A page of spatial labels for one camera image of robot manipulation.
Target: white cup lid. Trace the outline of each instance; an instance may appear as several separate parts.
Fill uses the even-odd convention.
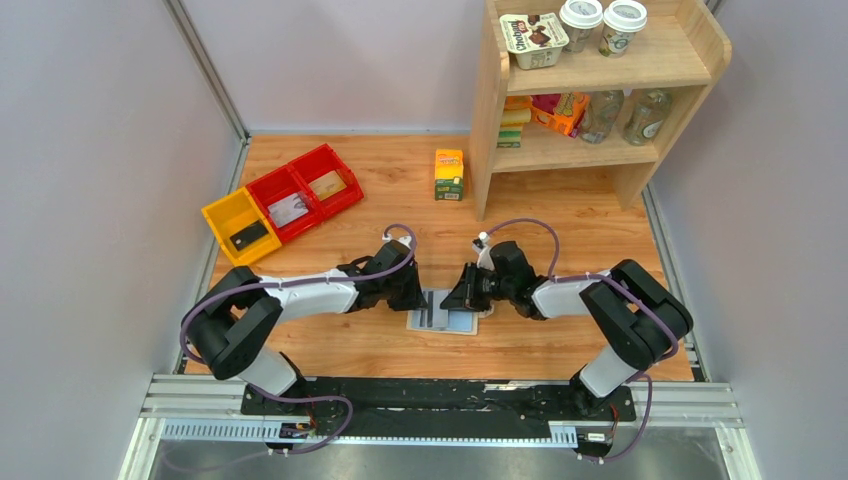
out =
[[[604,7],[598,0],[568,0],[559,9],[559,19],[574,28],[595,28],[604,19]]]
[[[648,23],[648,11],[639,2],[615,0],[604,12],[604,23],[619,32],[638,32]]]

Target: shelf board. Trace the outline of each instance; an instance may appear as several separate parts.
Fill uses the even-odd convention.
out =
[[[496,148],[493,171],[523,172],[557,168],[598,167],[653,163],[658,161],[653,145],[634,147],[621,137],[621,125],[598,145],[570,138],[536,124],[528,123],[521,135],[521,147]]]
[[[510,58],[507,95],[680,87],[712,81],[675,17],[649,17],[648,26],[636,34],[620,58],[598,52],[602,30],[595,28],[583,52],[563,52],[552,67],[521,70]]]

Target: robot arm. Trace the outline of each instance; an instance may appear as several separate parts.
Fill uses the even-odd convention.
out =
[[[248,267],[236,267],[198,304],[250,284],[281,287],[255,288],[208,305],[191,320],[186,337],[215,378],[238,376],[279,395],[294,384],[297,373],[285,357],[263,346],[275,325],[319,313],[351,313],[371,308],[380,300],[386,300],[396,311],[427,307],[414,258],[391,274],[379,275],[400,264],[411,248],[409,237],[386,240],[373,257],[362,257],[316,275],[260,277]],[[371,279],[339,281],[366,276]],[[233,307],[244,311],[241,318],[233,314]]]
[[[660,361],[672,347],[662,328],[642,309],[631,308],[611,283],[641,301],[678,340],[692,329],[686,308],[633,260],[585,278],[551,280],[536,275],[515,242],[490,247],[488,240],[483,233],[473,242],[478,261],[465,265],[441,308],[487,312],[493,300],[508,300],[519,314],[534,320],[592,315],[609,345],[571,379],[572,403],[584,415],[603,407],[616,388]]]

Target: white wall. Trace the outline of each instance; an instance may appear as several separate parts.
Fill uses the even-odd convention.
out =
[[[251,130],[468,130],[483,0],[185,0]]]
[[[0,464],[114,478],[237,142],[161,1],[0,4]]]
[[[848,478],[848,35],[797,7],[725,1],[730,68],[654,184],[764,478]]]

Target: yogurt cup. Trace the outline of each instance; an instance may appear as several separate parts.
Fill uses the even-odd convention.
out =
[[[633,0],[615,0],[604,12],[604,31],[598,51],[601,55],[617,58],[624,55],[636,32],[648,23],[648,11]]]
[[[553,13],[503,15],[499,20],[506,49],[515,55],[522,70],[554,65],[568,44],[568,35]]]
[[[559,10],[568,43],[562,51],[580,53],[592,30],[604,21],[604,7],[598,0],[568,0]]]

